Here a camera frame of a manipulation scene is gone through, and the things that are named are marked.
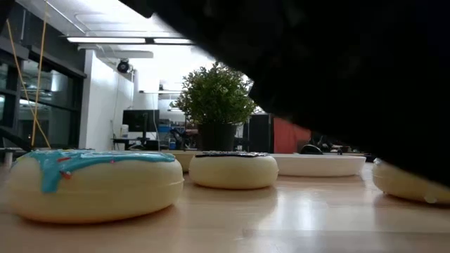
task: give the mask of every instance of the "plant pot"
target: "plant pot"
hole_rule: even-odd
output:
[[[233,151],[236,125],[201,124],[198,125],[202,150]]]

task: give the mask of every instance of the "blue frosting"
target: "blue frosting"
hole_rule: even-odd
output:
[[[146,162],[173,162],[175,156],[169,153],[120,153],[93,152],[92,150],[47,150],[30,152],[23,157],[36,159],[42,171],[41,191],[54,193],[62,173],[69,173],[87,166],[119,162],[124,160],[139,160]]]

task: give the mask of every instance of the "monitor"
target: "monitor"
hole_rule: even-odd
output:
[[[130,132],[156,132],[159,121],[159,110],[124,110],[122,123],[128,125]]]

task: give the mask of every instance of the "white wall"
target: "white wall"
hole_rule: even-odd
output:
[[[133,105],[134,85],[86,51],[80,148],[110,150],[113,132],[119,135],[123,110]]]

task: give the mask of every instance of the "table surface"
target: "table surface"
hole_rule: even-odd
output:
[[[450,209],[383,195],[361,176],[280,176],[261,190],[213,190],[186,176],[173,206],[90,226],[22,220],[0,195],[0,251],[450,252]]]

